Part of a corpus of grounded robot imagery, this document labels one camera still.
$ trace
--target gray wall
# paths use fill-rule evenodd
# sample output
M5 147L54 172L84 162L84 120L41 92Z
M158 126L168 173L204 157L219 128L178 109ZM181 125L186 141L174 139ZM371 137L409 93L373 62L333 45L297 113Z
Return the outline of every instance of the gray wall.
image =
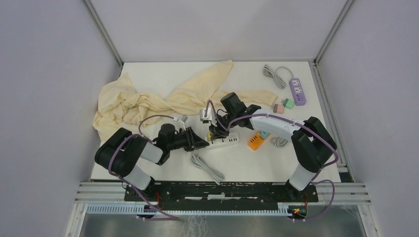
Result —
M92 0L126 62L314 58L345 0Z
M0 236L62 236L117 65L82 1L0 3Z
M417 236L419 1L356 1L320 63L383 236Z

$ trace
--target green plug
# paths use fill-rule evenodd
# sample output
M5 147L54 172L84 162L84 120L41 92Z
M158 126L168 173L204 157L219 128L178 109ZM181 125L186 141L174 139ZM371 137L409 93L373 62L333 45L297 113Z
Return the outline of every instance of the green plug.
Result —
M282 105L289 110L294 107L294 101L290 99L285 99L285 100L282 100L281 102L282 102Z

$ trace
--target orange plug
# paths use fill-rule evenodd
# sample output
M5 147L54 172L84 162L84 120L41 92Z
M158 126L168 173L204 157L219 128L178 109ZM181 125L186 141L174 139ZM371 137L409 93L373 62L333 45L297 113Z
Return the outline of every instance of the orange plug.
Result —
M265 137L265 139L263 139L261 136L260 136L260 131L258 131L258 132L256 132L256 134L249 140L249 142L248 142L248 146L252 149L252 150L254 150L254 151L256 151L257 150L257 148L259 148L260 147L260 145L262 145L262 143L266 140L266 138L268 138L269 137L269 135L267 136L267 137Z

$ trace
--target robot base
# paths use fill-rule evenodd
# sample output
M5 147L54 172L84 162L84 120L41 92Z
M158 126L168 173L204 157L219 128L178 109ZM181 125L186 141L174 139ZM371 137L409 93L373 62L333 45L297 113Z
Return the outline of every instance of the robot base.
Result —
M142 201L130 187L126 188L125 201ZM173 182L155 181L146 192L149 201L160 200L164 210L182 211L233 211L233 210L278 210L279 202L318 202L316 187L307 186L292 199L285 183L269 182Z

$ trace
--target tabletop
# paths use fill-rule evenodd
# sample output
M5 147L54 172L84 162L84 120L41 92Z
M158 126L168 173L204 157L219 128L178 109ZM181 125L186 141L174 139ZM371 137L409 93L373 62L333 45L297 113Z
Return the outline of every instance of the tabletop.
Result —
M159 63L125 63L122 73L128 73L132 84L137 92L153 92L162 98L166 98L177 87L182 85L195 74L209 68L216 62L159 62ZM272 69L279 66L288 67L299 78L307 99L304 106L294 106L286 109L283 114L294 119L308 119L317 117L323 123L324 117L317 96L314 80L308 62L235 62L234 66L221 86L221 90L241 91L267 89L278 95L278 103L282 99L293 99L290 87L279 89L272 78L265 77L262 69L268 64ZM285 70L280 70L279 75L288 83L291 76ZM142 129L144 134L155 138L163 123L172 123L176 128L180 125L164 118L154 125ZM186 126L202 138L208 132L208 125L202 124L199 116L190 116ZM298 161L291 143L283 148L276 148L264 142L256 151L247 146L249 139L255 131L234 127L231 131L238 132L240 143L215 149L201 149L198 154L207 163L225 175L228 182L285 182L293 174ZM162 166L153 164L147 160L139 159L137 165L155 180L169 181L212 181L203 170L196 168L190 161L191 153L183 149L172 151L170 158ZM91 174L92 180L114 180L107 169L94 164ZM339 173L335 164L326 167L316 180L330 179L340 182Z

